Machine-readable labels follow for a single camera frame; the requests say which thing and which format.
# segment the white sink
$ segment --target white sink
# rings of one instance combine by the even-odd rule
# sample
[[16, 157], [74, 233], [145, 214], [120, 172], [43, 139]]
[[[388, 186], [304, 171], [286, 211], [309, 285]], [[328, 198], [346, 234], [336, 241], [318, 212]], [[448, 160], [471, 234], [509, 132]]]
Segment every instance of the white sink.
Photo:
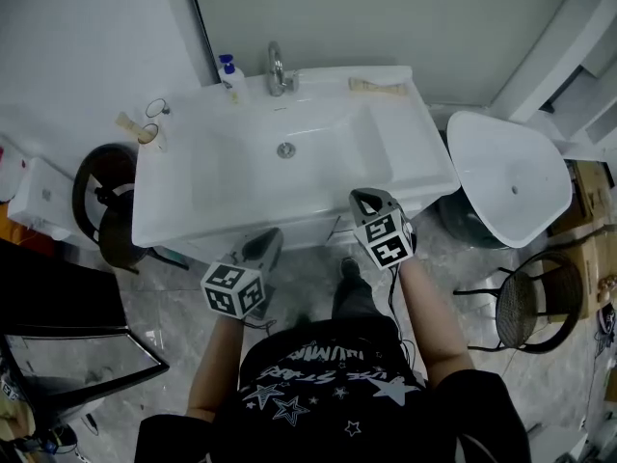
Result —
[[568, 168], [540, 132], [458, 112], [447, 142], [469, 202], [503, 244], [524, 247], [570, 205]]
[[[404, 82], [409, 95], [352, 93], [349, 77]], [[222, 85], [170, 98], [168, 151], [139, 154], [137, 245], [346, 213], [362, 186], [401, 203], [460, 186], [410, 68], [304, 69], [299, 78], [298, 91], [280, 97], [264, 76], [248, 78], [247, 106], [230, 104]], [[279, 157], [283, 143], [293, 156]]]

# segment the marker cube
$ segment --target marker cube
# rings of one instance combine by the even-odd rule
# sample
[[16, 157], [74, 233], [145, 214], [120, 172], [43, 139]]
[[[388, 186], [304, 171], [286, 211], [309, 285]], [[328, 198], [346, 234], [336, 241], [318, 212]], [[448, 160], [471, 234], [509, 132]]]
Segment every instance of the marker cube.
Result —
[[208, 307], [236, 319], [244, 318], [266, 297], [260, 271], [213, 262], [203, 278], [201, 291]]
[[411, 224], [399, 208], [357, 227], [354, 235], [379, 269], [414, 255]]

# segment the drain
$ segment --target drain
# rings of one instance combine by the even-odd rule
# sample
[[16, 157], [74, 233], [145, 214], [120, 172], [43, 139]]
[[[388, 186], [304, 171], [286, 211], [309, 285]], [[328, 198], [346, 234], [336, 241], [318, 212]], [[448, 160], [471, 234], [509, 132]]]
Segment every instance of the drain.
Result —
[[287, 159], [296, 153], [296, 147], [291, 143], [282, 143], [277, 147], [279, 158]]

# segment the black t-shirt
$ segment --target black t-shirt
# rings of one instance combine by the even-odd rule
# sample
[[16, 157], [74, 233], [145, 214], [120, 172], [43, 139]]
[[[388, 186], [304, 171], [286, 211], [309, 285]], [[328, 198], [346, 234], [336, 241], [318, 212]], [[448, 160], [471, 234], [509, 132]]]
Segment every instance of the black t-shirt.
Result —
[[495, 374], [463, 370], [431, 391], [386, 317], [339, 319], [257, 344], [240, 389], [208, 423], [155, 416], [135, 461], [530, 461]]

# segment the black pants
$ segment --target black pants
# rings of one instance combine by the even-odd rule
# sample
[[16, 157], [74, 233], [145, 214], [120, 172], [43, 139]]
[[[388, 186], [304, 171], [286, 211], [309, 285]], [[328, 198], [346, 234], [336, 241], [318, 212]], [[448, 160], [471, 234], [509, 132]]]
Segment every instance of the black pants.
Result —
[[332, 305], [332, 319], [367, 317], [382, 314], [375, 307], [373, 290], [359, 275], [343, 278]]

